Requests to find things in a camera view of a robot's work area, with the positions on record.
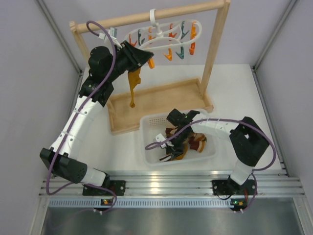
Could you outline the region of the mustard yellow sock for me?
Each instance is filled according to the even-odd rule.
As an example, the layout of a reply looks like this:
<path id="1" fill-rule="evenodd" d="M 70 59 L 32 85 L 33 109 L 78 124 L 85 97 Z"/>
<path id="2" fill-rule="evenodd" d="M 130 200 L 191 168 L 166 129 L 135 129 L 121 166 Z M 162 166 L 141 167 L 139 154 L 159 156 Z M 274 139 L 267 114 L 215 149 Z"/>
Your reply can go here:
<path id="1" fill-rule="evenodd" d="M 130 107 L 131 108 L 135 107 L 134 89 L 137 85 L 139 85 L 141 83 L 140 72 L 141 72 L 141 68 L 139 68 L 133 72 L 131 72 L 131 71 L 128 72 L 128 82 L 129 82 L 130 94 L 131 94 L 131 101 L 130 101 Z"/>

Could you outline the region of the orange clothes peg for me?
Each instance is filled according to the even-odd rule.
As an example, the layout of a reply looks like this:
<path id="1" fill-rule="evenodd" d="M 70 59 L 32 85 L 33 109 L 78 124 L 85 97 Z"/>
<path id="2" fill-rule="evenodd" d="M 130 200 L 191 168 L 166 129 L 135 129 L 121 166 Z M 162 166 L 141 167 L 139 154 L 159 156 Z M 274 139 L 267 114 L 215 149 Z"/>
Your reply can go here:
<path id="1" fill-rule="evenodd" d="M 148 60 L 148 66 L 149 66 L 150 69 L 155 68 L 155 63 L 154 63 L 153 58 L 150 58 L 150 59 Z"/>

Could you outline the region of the white clip hanger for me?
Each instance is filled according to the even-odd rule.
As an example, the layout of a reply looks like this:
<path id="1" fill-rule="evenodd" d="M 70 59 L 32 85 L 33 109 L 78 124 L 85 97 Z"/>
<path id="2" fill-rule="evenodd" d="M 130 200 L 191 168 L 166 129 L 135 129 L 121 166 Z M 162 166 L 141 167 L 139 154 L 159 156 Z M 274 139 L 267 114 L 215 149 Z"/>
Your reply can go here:
<path id="1" fill-rule="evenodd" d="M 151 9 L 149 12 L 149 26 L 132 30 L 124 39 L 141 50 L 163 51 L 163 55 L 169 61 L 173 60 L 174 54 L 183 60 L 186 48 L 190 55 L 194 55 L 196 41 L 202 34 L 202 24 L 197 20 L 159 24 L 156 21 L 155 13 L 155 9 Z"/>

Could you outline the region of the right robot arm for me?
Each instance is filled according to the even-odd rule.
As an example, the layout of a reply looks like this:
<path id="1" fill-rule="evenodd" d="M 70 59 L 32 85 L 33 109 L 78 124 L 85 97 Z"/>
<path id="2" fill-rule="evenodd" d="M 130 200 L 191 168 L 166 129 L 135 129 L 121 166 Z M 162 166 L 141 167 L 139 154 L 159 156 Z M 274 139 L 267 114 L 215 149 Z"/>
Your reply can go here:
<path id="1" fill-rule="evenodd" d="M 271 146 L 268 137 L 250 117 L 242 120 L 210 118 L 195 110 L 185 114 L 173 109 L 167 120 L 175 126 L 175 130 L 166 132 L 169 138 L 166 153 L 171 160 L 182 157 L 188 148 L 201 152 L 205 145 L 205 135 L 232 144 L 237 161 L 227 182 L 217 191 L 223 195 L 240 194 L 245 190 L 247 179 Z"/>

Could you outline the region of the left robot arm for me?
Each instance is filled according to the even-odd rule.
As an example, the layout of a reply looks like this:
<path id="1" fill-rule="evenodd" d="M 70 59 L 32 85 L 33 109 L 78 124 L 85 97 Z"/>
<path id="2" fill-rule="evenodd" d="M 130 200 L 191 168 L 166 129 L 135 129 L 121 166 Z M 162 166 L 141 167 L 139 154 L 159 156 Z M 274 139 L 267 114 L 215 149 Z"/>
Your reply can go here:
<path id="1" fill-rule="evenodd" d="M 138 71 L 154 55 L 127 41 L 122 42 L 121 47 L 114 46 L 113 50 L 115 53 L 111 54 L 107 47 L 98 46 L 90 52 L 89 75 L 79 91 L 75 108 L 57 140 L 40 152 L 41 160 L 53 174 L 75 184 L 92 184 L 99 194 L 109 192 L 110 178 L 103 171 L 77 160 L 82 142 L 111 96 L 113 81 L 126 71 Z"/>

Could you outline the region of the striped socks pile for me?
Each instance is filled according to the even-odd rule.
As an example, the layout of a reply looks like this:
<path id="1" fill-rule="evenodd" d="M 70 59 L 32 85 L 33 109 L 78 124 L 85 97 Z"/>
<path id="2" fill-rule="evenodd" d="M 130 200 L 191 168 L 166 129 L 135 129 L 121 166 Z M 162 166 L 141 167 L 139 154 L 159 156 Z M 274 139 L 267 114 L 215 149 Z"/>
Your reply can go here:
<path id="1" fill-rule="evenodd" d="M 183 142 L 183 148 L 180 148 L 177 153 L 166 150 L 166 155 L 159 158 L 159 161 L 170 162 L 182 160 L 186 155 L 188 150 L 194 150 L 198 153 L 203 152 L 207 143 L 207 138 L 205 134 L 201 133 L 191 133 L 188 138 Z"/>

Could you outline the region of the white plastic basket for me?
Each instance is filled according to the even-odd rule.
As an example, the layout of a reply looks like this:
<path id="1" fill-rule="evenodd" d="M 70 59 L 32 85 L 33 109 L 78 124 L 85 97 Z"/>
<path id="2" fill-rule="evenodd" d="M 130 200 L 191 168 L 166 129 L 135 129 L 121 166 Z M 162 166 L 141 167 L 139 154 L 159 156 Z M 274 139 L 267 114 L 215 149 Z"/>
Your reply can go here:
<path id="1" fill-rule="evenodd" d="M 191 117 L 198 113 L 208 115 L 204 109 L 195 109 L 182 113 L 174 111 L 171 114 L 155 114 L 141 118 L 139 130 L 144 162 L 148 166 L 165 166 L 216 157 L 219 150 L 218 140 L 216 137 L 205 133 L 190 133 L 189 136 L 182 134 L 184 138 L 182 143 L 175 145 L 174 140 L 171 140 L 154 149 L 145 149 L 150 143 L 162 142 L 179 130 L 178 121 L 171 119 L 171 115 L 191 121 Z"/>

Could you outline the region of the wooden drying rack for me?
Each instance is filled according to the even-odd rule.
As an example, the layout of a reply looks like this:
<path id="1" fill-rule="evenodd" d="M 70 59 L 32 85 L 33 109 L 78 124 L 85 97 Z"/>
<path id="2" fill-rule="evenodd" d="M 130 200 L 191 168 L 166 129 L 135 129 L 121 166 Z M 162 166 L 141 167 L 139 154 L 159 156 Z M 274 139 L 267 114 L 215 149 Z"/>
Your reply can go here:
<path id="1" fill-rule="evenodd" d="M 139 129 L 140 119 L 146 115 L 168 113 L 177 108 L 181 111 L 214 109 L 207 93 L 211 72 L 221 41 L 230 1 L 213 0 L 156 11 L 156 19 L 183 16 L 216 10 L 216 19 L 207 50 L 205 65 L 167 65 L 154 69 L 141 69 L 141 87 L 134 92 L 136 106 L 131 108 L 130 92 L 113 94 L 106 107 L 95 117 L 88 135 L 119 135 Z"/>

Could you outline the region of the aluminium frame rail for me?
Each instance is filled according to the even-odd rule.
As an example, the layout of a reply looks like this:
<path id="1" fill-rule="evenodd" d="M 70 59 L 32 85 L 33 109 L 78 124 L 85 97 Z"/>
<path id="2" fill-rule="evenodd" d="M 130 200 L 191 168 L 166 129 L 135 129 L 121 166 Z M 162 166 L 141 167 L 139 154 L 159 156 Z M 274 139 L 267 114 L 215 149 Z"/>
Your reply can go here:
<path id="1" fill-rule="evenodd" d="M 112 180 L 126 181 L 124 196 L 83 196 L 84 186 L 73 184 L 49 196 L 42 183 L 40 198 L 45 198 L 51 207 L 79 208 L 229 208 L 241 210 L 246 199 L 276 199 L 282 202 L 290 199 L 298 210 L 308 207 L 303 186 L 298 178 L 289 177 L 283 170 L 273 173 L 256 173 L 249 179 L 255 180 L 256 192 L 250 196 L 225 198 L 213 194 L 212 181 L 225 180 L 226 172 L 201 174 L 166 174 L 165 172 L 131 172 L 114 174 Z"/>

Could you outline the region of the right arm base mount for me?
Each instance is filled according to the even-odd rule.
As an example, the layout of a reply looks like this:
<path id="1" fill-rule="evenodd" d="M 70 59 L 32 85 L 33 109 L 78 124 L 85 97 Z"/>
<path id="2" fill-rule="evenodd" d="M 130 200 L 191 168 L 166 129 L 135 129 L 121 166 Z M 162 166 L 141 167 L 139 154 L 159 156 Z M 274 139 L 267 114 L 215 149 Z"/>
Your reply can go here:
<path id="1" fill-rule="evenodd" d="M 248 179 L 242 185 L 237 184 L 231 179 L 213 180 L 212 181 L 213 194 L 218 197 L 230 196 L 250 196 L 256 192 L 255 180 Z"/>

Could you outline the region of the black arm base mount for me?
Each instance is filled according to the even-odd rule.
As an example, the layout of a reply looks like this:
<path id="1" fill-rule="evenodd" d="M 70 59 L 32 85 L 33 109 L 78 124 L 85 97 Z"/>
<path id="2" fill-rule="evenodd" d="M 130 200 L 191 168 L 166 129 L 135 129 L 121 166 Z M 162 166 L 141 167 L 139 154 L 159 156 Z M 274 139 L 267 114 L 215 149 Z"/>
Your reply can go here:
<path id="1" fill-rule="evenodd" d="M 106 186 L 106 189 L 114 192 L 117 196 L 124 196 L 125 189 L 126 189 L 126 181 L 110 180 L 110 183 Z M 84 185 L 82 195 L 83 196 L 111 196 L 112 194 L 102 189 Z"/>

